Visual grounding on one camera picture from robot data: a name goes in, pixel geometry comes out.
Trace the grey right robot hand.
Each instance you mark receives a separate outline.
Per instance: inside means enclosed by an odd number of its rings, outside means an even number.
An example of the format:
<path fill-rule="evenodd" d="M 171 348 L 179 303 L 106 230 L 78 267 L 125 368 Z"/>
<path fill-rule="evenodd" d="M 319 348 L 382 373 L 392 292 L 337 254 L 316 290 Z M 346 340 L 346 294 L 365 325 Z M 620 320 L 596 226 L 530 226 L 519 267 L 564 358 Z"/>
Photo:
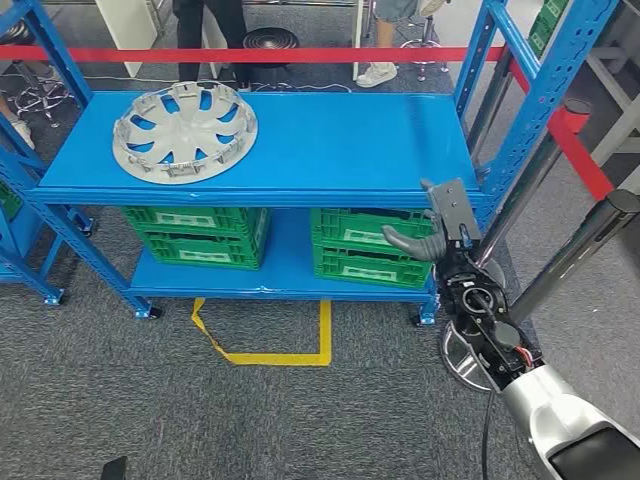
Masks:
<path fill-rule="evenodd" d="M 382 232 L 390 245 L 398 248 L 414 259 L 423 262 L 437 263 L 447 252 L 447 240 L 439 207 L 434 199 L 435 185 L 427 179 L 421 180 L 422 188 L 432 202 L 431 208 L 425 209 L 423 216 L 432 222 L 433 233 L 427 237 L 411 238 L 398 233 L 390 225 L 383 225 Z"/>

